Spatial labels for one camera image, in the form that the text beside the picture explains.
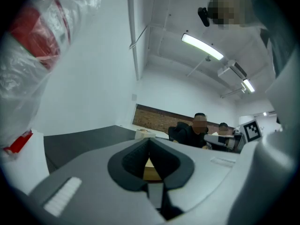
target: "pipe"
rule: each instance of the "pipe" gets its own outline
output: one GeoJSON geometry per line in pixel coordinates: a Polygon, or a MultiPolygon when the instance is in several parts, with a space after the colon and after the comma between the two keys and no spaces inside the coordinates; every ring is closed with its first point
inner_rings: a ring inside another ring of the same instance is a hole
{"type": "Polygon", "coordinates": [[[225,98],[225,97],[227,97],[227,96],[236,94],[236,93],[238,93],[238,92],[240,92],[240,91],[242,91],[242,90],[243,90],[243,88],[239,88],[239,89],[237,89],[237,90],[235,90],[235,91],[232,91],[232,92],[230,92],[230,93],[227,93],[227,94],[222,95],[221,98],[225,98]]]}
{"type": "Polygon", "coordinates": [[[143,35],[143,33],[146,31],[147,28],[162,28],[161,25],[158,25],[158,24],[148,24],[144,30],[142,31],[142,33],[140,34],[140,36],[138,37],[138,39],[136,40],[136,42],[132,43],[130,46],[129,46],[129,49],[132,49],[136,46],[137,42],[139,41],[140,37],[143,35]]]}
{"type": "Polygon", "coordinates": [[[202,63],[203,63],[203,61],[206,59],[206,57],[204,58],[204,59],[202,59],[202,61],[201,62],[199,62],[199,64],[196,66],[196,67],[194,67],[194,69],[187,75],[187,77],[189,77],[202,63]]]}
{"type": "MultiPolygon", "coordinates": [[[[163,56],[163,55],[160,55],[159,57],[160,57],[160,58],[164,58],[164,59],[168,59],[168,60],[173,61],[173,62],[177,62],[177,63],[182,64],[182,65],[184,65],[184,66],[186,66],[186,67],[188,67],[188,68],[193,68],[191,65],[188,65],[188,64],[186,64],[186,63],[184,63],[184,62],[182,62],[182,61],[178,61],[178,60],[173,59],[173,58],[168,58],[168,57],[163,56]]],[[[206,73],[204,73],[204,74],[207,75],[208,77],[210,77],[211,79],[215,80],[215,81],[218,82],[219,84],[223,85],[224,87],[226,87],[226,88],[232,90],[232,88],[231,88],[228,84],[226,84],[225,82],[223,83],[221,79],[220,79],[220,81],[218,81],[218,80],[216,80],[214,77],[210,76],[209,74],[206,74],[206,73]]]]}
{"type": "Polygon", "coordinates": [[[164,33],[166,31],[166,25],[167,25],[167,22],[168,22],[168,17],[169,17],[169,10],[170,10],[170,4],[171,4],[171,0],[169,0],[168,2],[168,7],[167,7],[167,14],[165,16],[165,23],[164,23],[164,26],[163,26],[163,31],[161,33],[161,38],[160,38],[160,41],[159,41],[159,45],[158,45],[158,48],[157,48],[157,54],[160,56],[160,46],[161,46],[161,43],[163,42],[163,38],[164,38],[164,33]]]}
{"type": "MultiPolygon", "coordinates": [[[[127,0],[128,1],[128,16],[129,16],[129,26],[130,26],[130,36],[131,41],[135,41],[135,7],[134,7],[134,0],[127,0]]],[[[140,80],[139,76],[139,67],[137,61],[137,51],[136,48],[132,49],[133,60],[135,65],[135,76],[136,80],[140,80]]]]}
{"type": "MultiPolygon", "coordinates": [[[[155,10],[155,1],[156,0],[153,0],[153,6],[152,6],[152,12],[151,12],[151,21],[153,20],[153,13],[154,13],[154,10],[155,10]]],[[[150,32],[149,32],[149,40],[148,40],[148,51],[149,51],[149,49],[150,49],[150,42],[151,42],[151,36],[150,36],[150,34],[151,34],[151,27],[150,27],[150,32]]]]}

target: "ventilation grille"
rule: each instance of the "ventilation grille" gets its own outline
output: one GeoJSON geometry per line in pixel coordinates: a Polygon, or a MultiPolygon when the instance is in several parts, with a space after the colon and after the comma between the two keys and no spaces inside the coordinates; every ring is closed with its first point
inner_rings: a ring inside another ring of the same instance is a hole
{"type": "Polygon", "coordinates": [[[236,68],[240,73],[242,73],[244,75],[244,77],[247,77],[247,73],[240,67],[240,65],[236,62],[233,66],[234,68],[236,68]]]}

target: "table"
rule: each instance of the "table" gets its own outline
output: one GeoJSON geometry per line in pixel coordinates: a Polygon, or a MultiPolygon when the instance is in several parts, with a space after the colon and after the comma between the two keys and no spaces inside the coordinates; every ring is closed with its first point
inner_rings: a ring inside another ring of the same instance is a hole
{"type": "Polygon", "coordinates": [[[52,173],[77,156],[91,150],[133,140],[135,132],[119,126],[44,137],[46,160],[52,173]]]}
{"type": "Polygon", "coordinates": [[[156,137],[158,137],[158,138],[163,138],[163,139],[169,140],[169,135],[167,133],[164,133],[164,132],[161,132],[161,131],[152,130],[152,129],[137,126],[137,125],[134,125],[134,124],[121,124],[121,125],[118,125],[118,126],[122,127],[122,128],[127,128],[127,129],[132,130],[132,131],[136,131],[138,129],[146,129],[149,132],[155,133],[156,137]]]}

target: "air conditioner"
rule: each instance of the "air conditioner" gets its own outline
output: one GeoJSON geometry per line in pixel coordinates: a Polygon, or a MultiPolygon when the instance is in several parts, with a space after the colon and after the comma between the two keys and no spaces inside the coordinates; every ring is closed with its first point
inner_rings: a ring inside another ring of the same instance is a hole
{"type": "Polygon", "coordinates": [[[271,111],[269,112],[269,116],[272,117],[272,116],[277,116],[277,113],[275,111],[271,111]]]}
{"type": "Polygon", "coordinates": [[[242,83],[242,81],[247,77],[247,73],[236,61],[233,60],[228,61],[226,66],[220,68],[217,75],[231,86],[242,83]]]}

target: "desk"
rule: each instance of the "desk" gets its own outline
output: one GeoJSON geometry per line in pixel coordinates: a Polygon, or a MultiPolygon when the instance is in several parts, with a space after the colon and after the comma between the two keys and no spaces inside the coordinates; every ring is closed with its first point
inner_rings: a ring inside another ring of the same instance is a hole
{"type": "Polygon", "coordinates": [[[91,150],[112,146],[121,142],[133,140],[135,132],[119,126],[53,135],[44,137],[45,154],[49,172],[67,164],[77,156],[91,150]]]}
{"type": "Polygon", "coordinates": [[[156,130],[152,130],[152,129],[145,128],[145,127],[140,127],[140,126],[137,126],[137,125],[134,125],[134,124],[121,124],[121,125],[118,125],[118,126],[122,127],[122,128],[127,128],[127,129],[132,130],[132,131],[136,131],[138,129],[146,129],[149,132],[155,133],[156,137],[158,137],[158,138],[163,138],[163,139],[169,140],[169,135],[167,133],[164,133],[164,132],[161,132],[161,131],[156,131],[156,130]]]}
{"type": "Polygon", "coordinates": [[[161,178],[157,173],[154,165],[152,164],[150,158],[146,163],[143,179],[146,181],[161,181],[161,178]]]}

